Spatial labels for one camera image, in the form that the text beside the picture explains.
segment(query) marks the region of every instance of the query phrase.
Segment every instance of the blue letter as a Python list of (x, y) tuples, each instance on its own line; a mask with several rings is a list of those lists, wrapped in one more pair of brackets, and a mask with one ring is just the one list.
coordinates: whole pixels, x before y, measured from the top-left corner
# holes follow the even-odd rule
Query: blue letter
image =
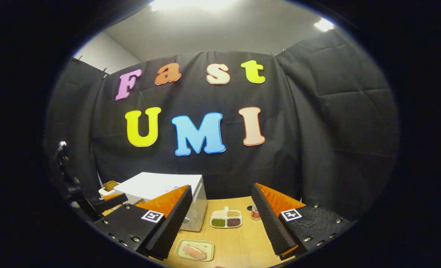
[(202, 148), (204, 140), (206, 140), (206, 147), (204, 151), (208, 154), (222, 153), (225, 151), (225, 145), (222, 144), (220, 123), (222, 114), (218, 112), (209, 112), (204, 115), (199, 130), (196, 129), (190, 118), (186, 115), (174, 117), (171, 122), (176, 126), (178, 132), (178, 149), (174, 151), (177, 156), (190, 155), (190, 149), (187, 142), (192, 149), (198, 154)]

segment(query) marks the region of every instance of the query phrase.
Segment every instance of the black beans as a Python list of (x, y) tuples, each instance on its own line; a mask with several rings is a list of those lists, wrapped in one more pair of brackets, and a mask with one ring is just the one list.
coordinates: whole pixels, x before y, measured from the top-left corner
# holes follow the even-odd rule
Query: black beans
[(241, 224), (241, 219), (239, 218), (227, 219), (227, 227), (235, 227), (235, 226), (239, 226), (240, 224)]

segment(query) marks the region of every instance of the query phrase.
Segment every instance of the black curtain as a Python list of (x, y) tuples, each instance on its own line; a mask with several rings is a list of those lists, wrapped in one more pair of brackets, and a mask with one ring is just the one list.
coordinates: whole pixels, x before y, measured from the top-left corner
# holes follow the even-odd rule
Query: black curtain
[[(259, 75), (265, 82), (247, 80), (241, 64), (250, 60), (264, 66)], [(180, 65), (181, 78), (156, 85), (158, 69), (168, 63)], [(229, 67), (229, 83), (207, 82), (211, 63)], [(115, 100), (120, 75), (138, 68), (142, 75), (130, 96)], [(301, 41), (276, 57), (186, 53), (130, 66), (104, 79), (101, 71), (89, 69), (71, 63), (56, 89), (63, 96), (52, 99), (57, 105), (49, 114), (60, 112), (64, 122), (73, 123), (54, 121), (53, 126), (67, 129), (56, 132), (67, 132), (74, 171), (94, 197), (100, 186), (96, 170), (103, 182), (123, 182), (140, 172), (199, 173), (209, 199), (248, 196), (258, 182), (355, 220), (379, 196), (394, 167), (399, 124), (391, 89), (367, 53), (337, 31)], [(73, 84), (80, 85), (78, 90), (70, 90)], [(242, 143), (245, 128), (238, 110), (251, 106), (261, 109), (266, 141), (258, 146)], [(124, 115), (140, 110), (139, 135), (146, 136), (145, 110), (151, 107), (161, 108), (158, 139), (149, 147), (135, 147), (127, 139)], [(226, 151), (176, 156), (171, 119), (187, 115), (199, 127), (209, 112), (223, 115)]]

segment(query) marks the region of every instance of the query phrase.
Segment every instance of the plate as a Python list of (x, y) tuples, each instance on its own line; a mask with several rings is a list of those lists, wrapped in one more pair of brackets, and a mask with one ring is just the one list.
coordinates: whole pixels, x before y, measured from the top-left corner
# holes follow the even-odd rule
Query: plate
[[(191, 257), (186, 252), (183, 251), (183, 246), (195, 246), (196, 248), (204, 251), (207, 255), (207, 258), (196, 259), (194, 257)], [(192, 259), (194, 261), (210, 261), (214, 257), (214, 244), (212, 244), (212, 242), (209, 241), (180, 239), (174, 252), (176, 253), (176, 255), (180, 256), (181, 258)]]

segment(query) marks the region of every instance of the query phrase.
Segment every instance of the white microwave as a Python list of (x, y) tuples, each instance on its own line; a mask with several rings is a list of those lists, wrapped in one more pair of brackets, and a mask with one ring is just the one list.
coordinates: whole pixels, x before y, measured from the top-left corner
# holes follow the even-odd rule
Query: white microwave
[(181, 225), (181, 230), (200, 231), (207, 209), (206, 191), (202, 175), (178, 175), (141, 172), (115, 186), (115, 193), (125, 193), (128, 203), (146, 202), (178, 187), (191, 185), (192, 203)]

